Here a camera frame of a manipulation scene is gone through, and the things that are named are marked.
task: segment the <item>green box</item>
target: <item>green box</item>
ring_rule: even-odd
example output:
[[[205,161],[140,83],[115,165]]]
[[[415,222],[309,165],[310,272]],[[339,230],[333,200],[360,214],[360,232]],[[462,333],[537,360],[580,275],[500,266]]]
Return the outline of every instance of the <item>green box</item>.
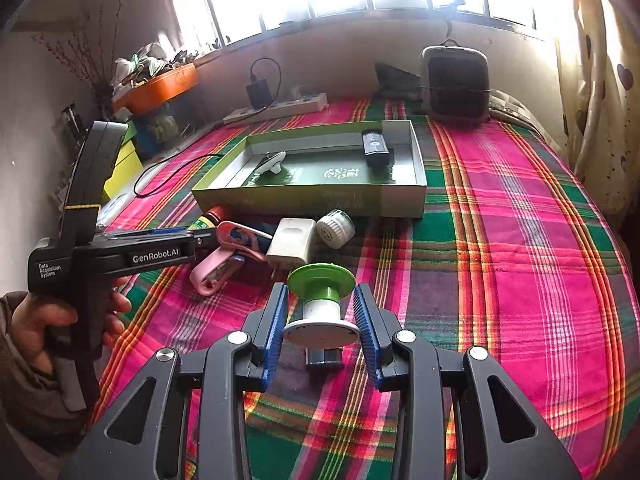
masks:
[[[382,129],[393,152],[388,170],[366,165],[362,131]],[[258,176],[267,153],[287,152],[280,174]],[[322,124],[249,136],[236,144],[191,192],[203,211],[321,216],[422,218],[427,181],[411,121]]]

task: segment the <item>white power strip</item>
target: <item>white power strip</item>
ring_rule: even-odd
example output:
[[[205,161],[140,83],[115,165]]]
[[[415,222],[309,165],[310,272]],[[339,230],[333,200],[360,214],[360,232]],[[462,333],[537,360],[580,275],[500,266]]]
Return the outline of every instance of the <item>white power strip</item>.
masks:
[[[239,110],[231,112],[222,120],[225,121],[225,124],[257,123],[258,121],[268,121],[269,119],[277,119],[280,117],[319,112],[320,110],[324,110],[327,106],[328,102],[326,100],[326,94],[312,94],[302,96],[300,99],[296,99],[295,101],[285,101],[283,103],[273,104],[260,113],[258,113],[259,110],[254,108],[240,108]]]

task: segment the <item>orange plastic tray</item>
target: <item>orange plastic tray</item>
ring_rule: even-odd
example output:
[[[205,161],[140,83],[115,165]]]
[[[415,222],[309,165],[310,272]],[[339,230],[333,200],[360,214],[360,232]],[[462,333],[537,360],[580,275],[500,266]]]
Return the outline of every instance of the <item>orange plastic tray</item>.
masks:
[[[189,63],[128,91],[113,103],[113,111],[128,108],[134,115],[143,115],[197,84],[196,67]]]

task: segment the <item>metal bolt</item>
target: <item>metal bolt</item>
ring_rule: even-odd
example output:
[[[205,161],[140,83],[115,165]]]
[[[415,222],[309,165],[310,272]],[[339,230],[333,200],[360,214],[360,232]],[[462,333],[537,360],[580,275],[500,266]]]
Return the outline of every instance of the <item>metal bolt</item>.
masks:
[[[411,330],[401,330],[396,334],[396,339],[403,343],[413,343],[415,341],[415,334]]]
[[[156,352],[158,361],[170,361],[175,356],[175,352],[171,348],[161,348]]]
[[[226,340],[230,343],[233,343],[234,345],[241,345],[247,339],[249,339],[249,336],[241,330],[237,330],[236,332],[232,332],[231,334],[226,336]]]
[[[484,361],[489,357],[489,352],[487,352],[486,349],[482,348],[481,346],[472,346],[469,349],[469,355],[473,359],[476,359],[478,361]]]

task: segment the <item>white power adapter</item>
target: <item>white power adapter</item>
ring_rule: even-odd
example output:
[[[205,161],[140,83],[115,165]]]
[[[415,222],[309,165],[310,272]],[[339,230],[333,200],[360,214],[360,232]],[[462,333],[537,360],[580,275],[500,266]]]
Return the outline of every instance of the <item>white power adapter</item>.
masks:
[[[316,221],[311,218],[283,218],[267,251],[274,269],[293,270],[311,261],[316,248]]]

